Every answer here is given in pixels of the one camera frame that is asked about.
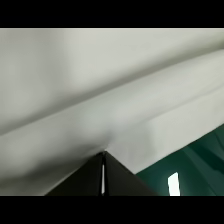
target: dark green surface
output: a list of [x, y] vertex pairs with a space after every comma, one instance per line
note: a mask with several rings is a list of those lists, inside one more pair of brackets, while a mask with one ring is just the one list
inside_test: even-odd
[[178, 172], [181, 196], [224, 195], [224, 125], [137, 174], [169, 196], [168, 177]]

